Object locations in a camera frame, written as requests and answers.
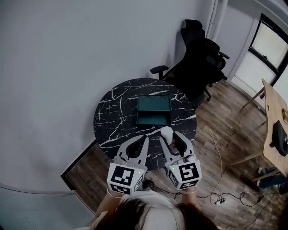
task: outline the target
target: black marble tabletop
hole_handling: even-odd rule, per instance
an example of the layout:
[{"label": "black marble tabletop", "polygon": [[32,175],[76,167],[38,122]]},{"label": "black marble tabletop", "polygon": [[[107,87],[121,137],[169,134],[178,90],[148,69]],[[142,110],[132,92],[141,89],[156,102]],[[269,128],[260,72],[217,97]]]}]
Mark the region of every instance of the black marble tabletop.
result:
[{"label": "black marble tabletop", "polygon": [[161,126],[136,126],[137,98],[140,94],[170,95],[172,128],[189,140],[194,139],[196,115],[187,97],[175,86],[152,78],[125,81],[105,94],[94,115],[95,137],[105,154],[113,159],[123,142],[146,134],[149,136],[146,166],[148,170],[163,168],[166,161],[159,142]]}]

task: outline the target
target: wooden desk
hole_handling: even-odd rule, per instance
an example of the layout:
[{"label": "wooden desk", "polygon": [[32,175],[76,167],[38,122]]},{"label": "wooden desk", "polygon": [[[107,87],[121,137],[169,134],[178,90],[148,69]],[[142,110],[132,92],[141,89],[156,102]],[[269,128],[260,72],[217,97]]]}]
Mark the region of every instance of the wooden desk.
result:
[{"label": "wooden desk", "polygon": [[288,125],[284,122],[282,116],[282,109],[287,111],[287,104],[281,98],[281,96],[270,86],[264,79],[262,79],[264,87],[253,97],[250,101],[248,101],[243,108],[245,108],[249,103],[251,103],[256,97],[258,97],[263,91],[265,93],[265,110],[266,110],[266,140],[263,146],[263,151],[259,153],[251,154],[250,156],[239,159],[230,165],[235,165],[252,158],[264,155],[277,169],[271,173],[268,173],[264,176],[255,178],[253,181],[263,179],[266,177],[270,177],[276,173],[281,172],[284,176],[288,177],[288,155],[283,157],[276,150],[276,148],[271,148],[270,143],[272,142],[272,132],[273,125],[278,120],[281,122],[284,130],[288,133]]}]

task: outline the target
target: person's leg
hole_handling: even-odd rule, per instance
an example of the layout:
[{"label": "person's leg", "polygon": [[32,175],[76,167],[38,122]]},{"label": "person's leg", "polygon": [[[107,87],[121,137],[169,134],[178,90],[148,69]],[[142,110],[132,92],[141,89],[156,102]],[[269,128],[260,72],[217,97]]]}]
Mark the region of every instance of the person's leg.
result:
[{"label": "person's leg", "polygon": [[285,177],[283,174],[278,174],[275,176],[271,176],[271,177],[267,177],[267,178],[259,180],[257,182],[257,185],[261,189],[266,189],[266,188],[270,188],[274,185],[281,185],[281,184],[285,184],[285,183],[288,183],[288,178]]},{"label": "person's leg", "polygon": [[274,170],[276,170],[277,168],[276,167],[271,167],[271,168],[259,168],[259,171],[258,173],[261,175],[261,176],[264,176],[265,174],[268,174],[270,172],[273,172]]}]

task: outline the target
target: chair armrest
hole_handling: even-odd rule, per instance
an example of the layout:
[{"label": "chair armrest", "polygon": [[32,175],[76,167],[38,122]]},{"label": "chair armrest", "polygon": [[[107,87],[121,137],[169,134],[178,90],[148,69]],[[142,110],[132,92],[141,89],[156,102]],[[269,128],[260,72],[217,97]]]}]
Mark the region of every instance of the chair armrest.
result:
[{"label": "chair armrest", "polygon": [[222,57],[224,57],[224,58],[226,58],[227,60],[230,59],[230,57],[227,56],[225,53],[219,52],[219,55],[222,56]]},{"label": "chair armrest", "polygon": [[159,73],[159,72],[163,72],[165,70],[168,70],[169,68],[167,66],[157,66],[157,67],[154,67],[150,70],[150,72],[152,74],[156,74],[156,73]]}]

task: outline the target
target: black office chair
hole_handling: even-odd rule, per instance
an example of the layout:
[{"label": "black office chair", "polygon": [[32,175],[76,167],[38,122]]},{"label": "black office chair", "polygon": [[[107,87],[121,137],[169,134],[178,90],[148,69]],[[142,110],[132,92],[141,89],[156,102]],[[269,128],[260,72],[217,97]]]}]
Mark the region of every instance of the black office chair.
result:
[{"label": "black office chair", "polygon": [[191,101],[196,109],[204,100],[204,92],[208,92],[207,84],[215,83],[224,78],[221,70],[225,66],[223,57],[229,57],[220,52],[220,47],[213,41],[205,38],[202,24],[196,20],[185,20],[186,28],[181,29],[181,34],[186,45],[186,53],[182,61],[176,64],[164,76],[163,71],[167,66],[158,66],[151,69],[152,74],[159,74],[159,79],[164,80],[180,89]]}]

